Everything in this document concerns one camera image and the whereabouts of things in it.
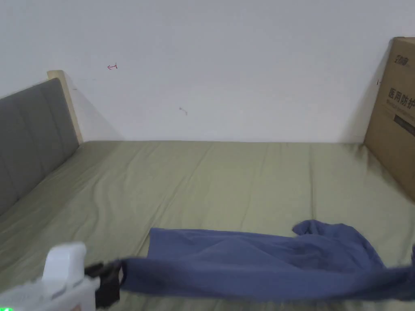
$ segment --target white wall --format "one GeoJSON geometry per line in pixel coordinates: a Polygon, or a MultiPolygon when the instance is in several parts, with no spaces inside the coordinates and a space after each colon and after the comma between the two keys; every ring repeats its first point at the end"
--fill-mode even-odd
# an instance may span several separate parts
{"type": "Polygon", "coordinates": [[[2,0],[0,96],[63,69],[85,140],[362,141],[388,42],[415,35],[414,12],[413,0],[2,0]]]}

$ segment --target bed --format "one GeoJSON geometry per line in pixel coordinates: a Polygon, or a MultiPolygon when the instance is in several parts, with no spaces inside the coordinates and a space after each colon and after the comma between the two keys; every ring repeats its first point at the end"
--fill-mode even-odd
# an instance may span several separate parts
{"type": "MultiPolygon", "coordinates": [[[[355,227],[387,266],[410,263],[414,203],[365,146],[83,143],[63,72],[49,77],[0,101],[0,292],[39,276],[48,250],[62,242],[85,242],[87,264],[145,256],[151,227],[293,236],[294,224],[317,219],[355,227]]],[[[414,308],[123,294],[111,310],[414,308]]]]}

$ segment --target blue cloth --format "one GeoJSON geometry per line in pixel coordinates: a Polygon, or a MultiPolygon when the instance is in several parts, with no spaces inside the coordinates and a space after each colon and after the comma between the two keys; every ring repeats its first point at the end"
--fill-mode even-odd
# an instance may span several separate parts
{"type": "Polygon", "coordinates": [[[386,268],[354,228],[308,220],[293,231],[153,228],[147,258],[123,260],[122,290],[276,302],[415,299],[414,267],[386,268]]]}

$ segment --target red mark on wall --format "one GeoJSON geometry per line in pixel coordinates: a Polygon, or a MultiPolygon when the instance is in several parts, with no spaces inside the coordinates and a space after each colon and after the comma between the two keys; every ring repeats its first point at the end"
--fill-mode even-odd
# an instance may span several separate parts
{"type": "Polygon", "coordinates": [[[118,67],[117,67],[117,63],[115,63],[115,65],[114,65],[114,66],[110,66],[110,65],[108,65],[108,66],[107,66],[107,68],[108,68],[109,70],[112,70],[113,68],[118,69],[118,67]]]}

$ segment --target chinese characters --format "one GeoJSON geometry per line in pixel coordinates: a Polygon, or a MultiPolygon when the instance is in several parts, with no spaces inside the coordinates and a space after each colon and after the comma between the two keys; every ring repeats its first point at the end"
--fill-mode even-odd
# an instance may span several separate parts
{"type": "Polygon", "coordinates": [[[393,87],[389,90],[389,97],[395,100],[396,102],[400,103],[402,106],[411,109],[415,106],[415,99],[409,99],[408,96],[402,94],[401,92],[397,91],[393,87]]]}

